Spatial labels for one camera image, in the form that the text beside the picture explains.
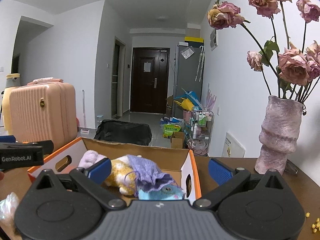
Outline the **lilac fluffy cloth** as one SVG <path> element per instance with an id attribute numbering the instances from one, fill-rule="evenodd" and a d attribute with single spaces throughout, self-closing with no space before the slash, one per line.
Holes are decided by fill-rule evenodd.
<path id="1" fill-rule="evenodd" d="M 99 154 L 96 151 L 87 150 L 81 158 L 78 167 L 83 167 L 84 169 L 87 169 L 104 158 L 106 158 L 104 155 Z"/>

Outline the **yellow white plush toy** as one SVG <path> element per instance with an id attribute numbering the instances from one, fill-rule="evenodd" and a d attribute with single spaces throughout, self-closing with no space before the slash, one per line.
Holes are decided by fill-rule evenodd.
<path id="1" fill-rule="evenodd" d="M 111 173 L 105 180 L 107 186 L 117 187 L 124 196 L 135 196 L 136 175 L 127 155 L 111 160 Z"/>

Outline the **purple knitted pouch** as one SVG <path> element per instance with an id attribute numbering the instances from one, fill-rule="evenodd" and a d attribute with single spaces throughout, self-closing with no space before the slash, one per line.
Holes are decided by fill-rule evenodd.
<path id="1" fill-rule="evenodd" d="M 136 188 L 145 192 L 158 191 L 167 185 L 174 185 L 176 181 L 168 174 L 161 171 L 158 165 L 143 157 L 127 155 L 132 168 L 137 171 Z"/>

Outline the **white plastic bag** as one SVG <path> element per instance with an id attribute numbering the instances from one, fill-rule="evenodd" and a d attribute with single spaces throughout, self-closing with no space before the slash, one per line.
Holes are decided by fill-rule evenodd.
<path id="1" fill-rule="evenodd" d="M 14 216 L 20 200 L 16 193 L 11 192 L 0 202 L 1 223 L 15 230 Z"/>

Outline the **blue plush toy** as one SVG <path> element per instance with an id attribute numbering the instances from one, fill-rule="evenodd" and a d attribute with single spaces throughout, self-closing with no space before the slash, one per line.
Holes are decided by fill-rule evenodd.
<path id="1" fill-rule="evenodd" d="M 138 191 L 139 200 L 154 200 L 154 201 L 166 201 L 166 200 L 182 200 L 184 199 L 184 193 L 182 189 L 175 185 L 167 185 L 158 191 L 145 192 L 142 189 Z"/>

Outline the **open cardboard box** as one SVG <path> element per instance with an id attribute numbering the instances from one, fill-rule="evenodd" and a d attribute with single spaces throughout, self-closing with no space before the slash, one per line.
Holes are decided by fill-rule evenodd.
<path id="1" fill-rule="evenodd" d="M 76 138 L 44 159 L 41 166 L 27 170 L 30 181 L 34 181 L 42 170 L 51 169 L 55 174 L 69 173 L 80 164 L 84 154 L 93 150 L 110 160 L 120 159 L 124 163 L 137 160 L 140 164 L 153 162 L 163 172 L 170 174 L 181 187 L 185 199 L 191 204 L 201 194 L 200 180 L 192 150 L 163 148 L 105 142 L 88 138 Z"/>

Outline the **black bag on floor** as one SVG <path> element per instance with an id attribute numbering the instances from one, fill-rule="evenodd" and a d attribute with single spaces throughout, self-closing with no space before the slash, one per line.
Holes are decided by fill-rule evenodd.
<path id="1" fill-rule="evenodd" d="M 103 120 L 97 127 L 95 140 L 148 146 L 152 132 L 148 124 Z"/>

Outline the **small brown cardboard box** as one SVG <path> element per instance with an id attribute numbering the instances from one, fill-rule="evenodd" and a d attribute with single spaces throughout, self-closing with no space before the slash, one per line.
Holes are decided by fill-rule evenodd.
<path id="1" fill-rule="evenodd" d="M 170 138 L 171 148 L 182 149 L 184 145 L 184 132 L 174 132 Z"/>

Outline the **purple textured vase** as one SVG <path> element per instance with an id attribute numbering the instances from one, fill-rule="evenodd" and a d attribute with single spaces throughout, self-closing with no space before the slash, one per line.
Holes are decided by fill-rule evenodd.
<path id="1" fill-rule="evenodd" d="M 302 111 L 303 104 L 298 101 L 280 99 L 274 95 L 268 97 L 259 134 L 262 146 L 254 166 L 258 174 L 265 174 L 269 169 L 284 173 L 287 156 L 297 148 Z"/>

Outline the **grey refrigerator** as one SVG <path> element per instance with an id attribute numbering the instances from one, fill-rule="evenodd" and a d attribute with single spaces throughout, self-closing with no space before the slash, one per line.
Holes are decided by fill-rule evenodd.
<path id="1" fill-rule="evenodd" d="M 197 68 L 200 60 L 200 48 L 191 47 L 194 53 L 187 59 L 182 55 L 182 51 L 187 49 L 186 46 L 176 46 L 176 61 L 174 75 L 174 91 L 173 98 L 178 101 L 178 97 L 185 96 L 184 91 L 193 91 L 201 100 L 202 82 L 195 81 Z"/>

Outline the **dark front door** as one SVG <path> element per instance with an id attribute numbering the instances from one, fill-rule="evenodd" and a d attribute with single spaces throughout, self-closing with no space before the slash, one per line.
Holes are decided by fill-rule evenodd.
<path id="1" fill-rule="evenodd" d="M 130 111 L 166 112 L 169 60 L 169 48 L 133 48 Z"/>

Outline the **dried pink roses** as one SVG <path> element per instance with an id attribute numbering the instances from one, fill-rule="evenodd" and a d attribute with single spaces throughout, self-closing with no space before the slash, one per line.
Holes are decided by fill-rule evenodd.
<path id="1" fill-rule="evenodd" d="M 291 0 L 279 5 L 281 11 L 271 20 L 257 14 L 248 0 L 222 0 L 231 2 L 241 9 L 241 15 L 249 22 L 248 31 L 242 26 L 224 28 L 217 31 L 217 47 L 212 50 L 206 44 L 204 81 L 217 95 L 219 103 L 248 103 L 263 106 L 270 88 L 278 94 L 276 76 L 271 68 L 263 73 L 255 72 L 247 63 L 248 51 L 259 51 L 267 40 L 275 40 L 280 52 L 291 41 L 298 49 L 319 41 L 319 23 L 305 23 L 301 18 L 296 2 Z M 319 5 L 319 0 L 310 0 Z"/>

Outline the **yellow black box on fridge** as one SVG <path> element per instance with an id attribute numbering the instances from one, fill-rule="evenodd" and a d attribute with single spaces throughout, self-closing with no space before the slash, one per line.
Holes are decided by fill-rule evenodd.
<path id="1" fill-rule="evenodd" d="M 186 36 L 184 41 L 188 43 L 189 46 L 193 46 L 195 48 L 200 48 L 200 46 L 204 45 L 204 39 L 200 37 L 189 37 Z"/>

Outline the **white board against wall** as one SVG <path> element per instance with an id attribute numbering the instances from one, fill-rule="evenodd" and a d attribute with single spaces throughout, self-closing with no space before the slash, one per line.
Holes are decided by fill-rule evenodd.
<path id="1" fill-rule="evenodd" d="M 243 158 L 245 148 L 228 132 L 226 133 L 221 157 Z"/>

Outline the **wall electrical panel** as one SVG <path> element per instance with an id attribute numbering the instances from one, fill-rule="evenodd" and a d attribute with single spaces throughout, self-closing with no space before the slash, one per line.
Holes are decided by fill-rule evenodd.
<path id="1" fill-rule="evenodd" d="M 210 34 L 210 48 L 213 51 L 217 47 L 217 30 L 213 29 Z"/>

